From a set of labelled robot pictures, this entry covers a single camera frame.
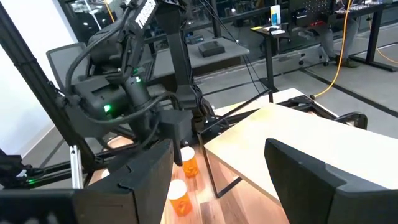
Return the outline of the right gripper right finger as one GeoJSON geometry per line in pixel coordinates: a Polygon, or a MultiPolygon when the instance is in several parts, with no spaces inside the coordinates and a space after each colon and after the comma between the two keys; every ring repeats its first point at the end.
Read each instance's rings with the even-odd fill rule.
{"type": "Polygon", "coordinates": [[[264,157],[290,223],[397,223],[397,190],[360,178],[276,139],[264,157]]]}

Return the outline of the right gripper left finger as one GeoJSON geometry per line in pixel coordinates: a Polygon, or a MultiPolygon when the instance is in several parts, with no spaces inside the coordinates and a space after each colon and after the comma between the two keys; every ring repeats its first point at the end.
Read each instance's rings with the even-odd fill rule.
{"type": "Polygon", "coordinates": [[[79,191],[76,222],[160,223],[172,175],[172,146],[171,140],[163,140],[79,191]]]}

